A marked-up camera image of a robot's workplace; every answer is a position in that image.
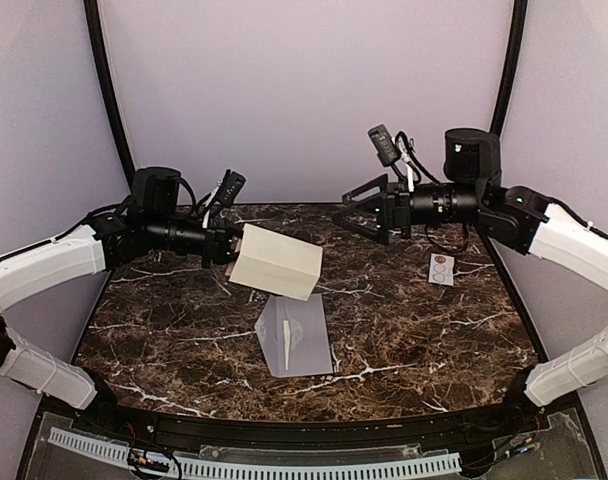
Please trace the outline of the beige decorated letter paper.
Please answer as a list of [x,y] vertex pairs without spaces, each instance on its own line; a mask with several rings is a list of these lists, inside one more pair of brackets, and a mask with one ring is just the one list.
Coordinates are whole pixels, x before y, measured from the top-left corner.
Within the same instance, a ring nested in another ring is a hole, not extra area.
[[288,371],[290,367],[290,350],[291,350],[291,328],[288,319],[283,321],[283,347],[284,347],[284,370]]

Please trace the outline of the grey envelope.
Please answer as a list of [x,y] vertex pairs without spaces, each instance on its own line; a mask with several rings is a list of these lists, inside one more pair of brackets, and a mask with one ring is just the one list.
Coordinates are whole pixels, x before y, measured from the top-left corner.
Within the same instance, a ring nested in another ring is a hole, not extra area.
[[[291,328],[290,367],[284,370],[283,321]],[[320,294],[307,301],[270,296],[255,323],[270,375],[277,378],[327,375],[334,372]]]

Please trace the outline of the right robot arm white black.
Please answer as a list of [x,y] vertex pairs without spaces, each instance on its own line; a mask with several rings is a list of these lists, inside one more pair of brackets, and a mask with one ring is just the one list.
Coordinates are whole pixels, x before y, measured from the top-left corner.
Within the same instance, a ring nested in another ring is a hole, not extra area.
[[[414,225],[473,224],[513,251],[558,264],[608,292],[608,234],[556,198],[525,186],[502,187],[497,134],[446,131],[444,183],[419,163],[404,133],[391,136],[379,125],[368,136],[383,166],[404,161],[407,170],[394,182],[381,175],[345,193],[333,217],[337,226],[387,245],[392,230],[408,239]],[[570,351],[520,371],[495,410],[494,424],[514,434],[533,410],[603,378],[608,379],[608,326]]]

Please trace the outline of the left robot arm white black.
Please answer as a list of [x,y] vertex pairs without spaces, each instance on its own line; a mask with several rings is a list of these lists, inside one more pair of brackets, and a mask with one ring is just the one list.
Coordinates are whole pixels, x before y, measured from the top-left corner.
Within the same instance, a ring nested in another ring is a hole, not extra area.
[[89,212],[56,236],[0,256],[0,376],[85,411],[104,436],[125,427],[124,412],[109,400],[112,392],[97,375],[66,363],[22,338],[3,314],[36,294],[83,276],[112,271],[152,250],[196,255],[201,265],[226,265],[237,255],[233,243],[242,231],[221,218],[243,188],[243,175],[227,170],[187,212],[178,211],[188,182],[168,167],[135,172],[130,192],[119,204]]

